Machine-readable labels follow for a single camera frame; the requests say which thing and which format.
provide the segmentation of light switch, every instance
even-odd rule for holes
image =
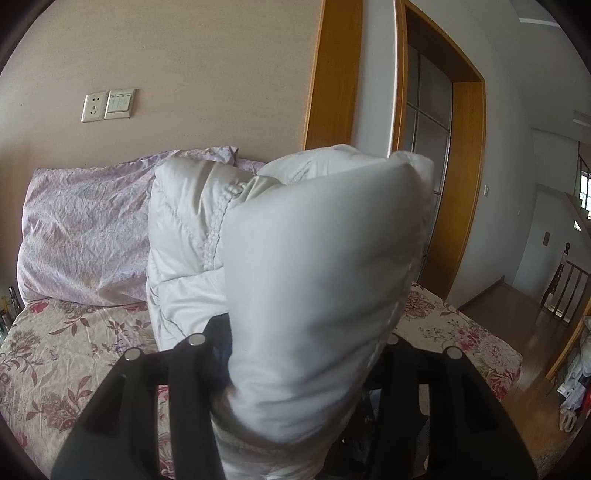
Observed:
[[[135,88],[127,90],[111,90],[107,100],[105,119],[124,118],[131,116],[134,105]]]

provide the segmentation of wooden door frame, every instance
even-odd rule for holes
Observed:
[[[457,44],[408,0],[394,0],[397,88],[392,150],[402,148],[411,44],[453,85],[452,133],[437,223],[419,283],[447,298],[466,249],[480,191],[486,135],[484,78]]]

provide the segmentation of wall socket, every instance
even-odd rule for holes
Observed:
[[[84,99],[82,110],[83,122],[96,122],[105,118],[107,99],[109,92],[89,93]]]

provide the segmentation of baseboard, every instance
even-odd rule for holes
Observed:
[[[467,306],[469,306],[471,303],[474,303],[476,300],[478,300],[480,297],[482,297],[483,295],[485,295],[486,293],[490,292],[493,288],[495,288],[498,284],[500,283],[504,283],[505,282],[505,276],[503,275],[501,278],[499,278],[496,282],[494,282],[491,286],[485,288],[484,290],[482,290],[478,295],[476,295],[475,297],[471,298],[470,300],[468,300],[464,305],[461,305],[458,310],[460,310],[460,312],[466,308]]]

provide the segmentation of floral bed sheet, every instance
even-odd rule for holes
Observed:
[[[418,348],[456,345],[501,400],[519,377],[521,355],[428,290],[413,285],[395,332]],[[128,348],[157,350],[144,303],[89,307],[55,299],[29,304],[0,346],[0,413],[49,475],[59,449],[111,366]],[[174,477],[168,390],[158,392],[161,473]]]

